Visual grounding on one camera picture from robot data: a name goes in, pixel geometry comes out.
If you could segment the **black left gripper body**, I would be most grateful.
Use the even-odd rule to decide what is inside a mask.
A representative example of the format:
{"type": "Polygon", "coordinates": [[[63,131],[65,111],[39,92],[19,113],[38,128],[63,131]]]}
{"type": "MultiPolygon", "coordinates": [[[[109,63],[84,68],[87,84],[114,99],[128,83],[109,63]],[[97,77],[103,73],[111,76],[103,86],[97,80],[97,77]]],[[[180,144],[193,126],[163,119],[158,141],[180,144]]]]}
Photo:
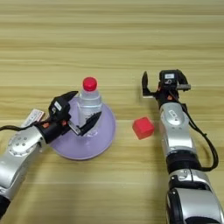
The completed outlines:
{"type": "Polygon", "coordinates": [[[38,126],[38,130],[45,139],[45,142],[50,144],[56,138],[65,135],[71,130],[71,127],[68,125],[68,121],[62,120],[59,122],[44,122],[38,126]]]}

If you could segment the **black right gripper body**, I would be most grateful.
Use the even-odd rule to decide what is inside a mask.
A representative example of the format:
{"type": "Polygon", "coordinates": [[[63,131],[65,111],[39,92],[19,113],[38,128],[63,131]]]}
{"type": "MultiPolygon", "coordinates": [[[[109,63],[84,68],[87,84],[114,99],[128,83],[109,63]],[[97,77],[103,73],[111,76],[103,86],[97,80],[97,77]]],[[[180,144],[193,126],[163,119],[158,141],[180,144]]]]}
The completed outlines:
{"type": "Polygon", "coordinates": [[[164,104],[170,102],[179,103],[179,91],[188,91],[191,89],[190,84],[178,84],[176,87],[159,87],[155,93],[155,98],[158,103],[158,107],[161,108],[164,104]]]}

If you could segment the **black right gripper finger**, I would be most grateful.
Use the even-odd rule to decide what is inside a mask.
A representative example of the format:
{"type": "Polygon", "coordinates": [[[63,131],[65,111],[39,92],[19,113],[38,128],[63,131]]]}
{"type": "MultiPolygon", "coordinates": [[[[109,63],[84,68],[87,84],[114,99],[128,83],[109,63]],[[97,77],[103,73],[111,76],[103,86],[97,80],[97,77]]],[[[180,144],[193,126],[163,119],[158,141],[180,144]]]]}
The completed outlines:
{"type": "Polygon", "coordinates": [[[154,93],[152,93],[148,89],[148,74],[147,74],[147,72],[143,73],[143,77],[142,77],[142,92],[143,92],[143,97],[144,98],[152,98],[155,95],[154,93]]]}
{"type": "Polygon", "coordinates": [[[176,72],[177,72],[178,84],[187,85],[188,81],[187,81],[187,78],[185,77],[185,75],[178,69],[176,70],[176,72]]]}

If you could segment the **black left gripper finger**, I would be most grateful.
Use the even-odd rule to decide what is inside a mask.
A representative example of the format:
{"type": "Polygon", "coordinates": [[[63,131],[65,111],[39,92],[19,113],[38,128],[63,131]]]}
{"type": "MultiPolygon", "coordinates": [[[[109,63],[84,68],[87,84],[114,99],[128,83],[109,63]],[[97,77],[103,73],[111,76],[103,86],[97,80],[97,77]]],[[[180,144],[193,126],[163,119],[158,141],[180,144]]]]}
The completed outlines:
{"type": "Polygon", "coordinates": [[[57,102],[70,102],[77,94],[78,91],[70,91],[60,96],[57,96],[55,100],[57,102]]]}
{"type": "Polygon", "coordinates": [[[84,136],[87,134],[98,122],[100,119],[102,112],[97,112],[93,115],[91,115],[87,120],[86,123],[83,126],[78,126],[78,129],[80,131],[80,136],[84,136]]]}

